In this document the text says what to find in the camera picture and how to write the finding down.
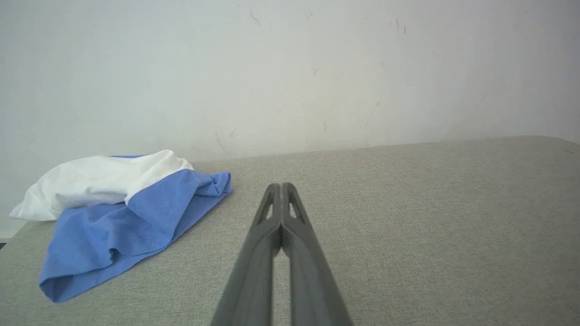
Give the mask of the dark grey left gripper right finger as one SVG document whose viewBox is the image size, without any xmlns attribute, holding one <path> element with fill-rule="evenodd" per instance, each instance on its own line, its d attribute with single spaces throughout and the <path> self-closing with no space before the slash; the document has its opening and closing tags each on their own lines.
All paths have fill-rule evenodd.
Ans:
<svg viewBox="0 0 580 326">
<path fill-rule="evenodd" d="M 306 209 L 291 183 L 281 186 L 282 248 L 290 260 L 293 326 L 352 326 Z"/>
</svg>

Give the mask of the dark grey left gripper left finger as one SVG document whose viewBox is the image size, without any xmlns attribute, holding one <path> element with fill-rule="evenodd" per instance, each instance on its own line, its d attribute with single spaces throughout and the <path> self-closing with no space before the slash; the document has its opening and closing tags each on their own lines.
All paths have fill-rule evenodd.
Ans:
<svg viewBox="0 0 580 326">
<path fill-rule="evenodd" d="M 281 185 L 267 186 L 211 320 L 212 326 L 273 324 L 273 258 L 281 248 Z"/>
</svg>

